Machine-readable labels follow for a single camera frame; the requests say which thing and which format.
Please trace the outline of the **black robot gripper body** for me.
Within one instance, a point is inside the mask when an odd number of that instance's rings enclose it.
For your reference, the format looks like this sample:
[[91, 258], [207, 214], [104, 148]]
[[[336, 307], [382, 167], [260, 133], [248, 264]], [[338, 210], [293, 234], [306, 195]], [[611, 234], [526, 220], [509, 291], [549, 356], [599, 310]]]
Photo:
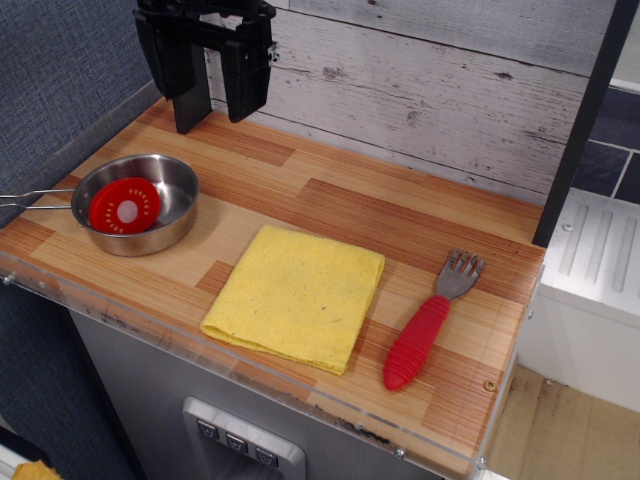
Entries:
[[[233, 28], [204, 21], [206, 15], [235, 17]], [[139, 1], [134, 11], [139, 32], [159, 50], [197, 45], [221, 50], [238, 43], [249, 49], [268, 50], [275, 45], [271, 20], [276, 9], [265, 1]]]

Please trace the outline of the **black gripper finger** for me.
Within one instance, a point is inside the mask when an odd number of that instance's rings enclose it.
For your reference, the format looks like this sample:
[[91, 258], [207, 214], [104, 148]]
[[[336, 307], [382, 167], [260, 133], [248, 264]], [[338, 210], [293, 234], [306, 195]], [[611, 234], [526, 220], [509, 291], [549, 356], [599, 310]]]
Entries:
[[196, 85], [196, 66], [203, 62], [199, 45], [135, 18], [140, 45], [154, 83], [166, 99], [187, 93]]
[[232, 123], [244, 120], [266, 104], [271, 74], [268, 48], [226, 43], [221, 52], [221, 67]]

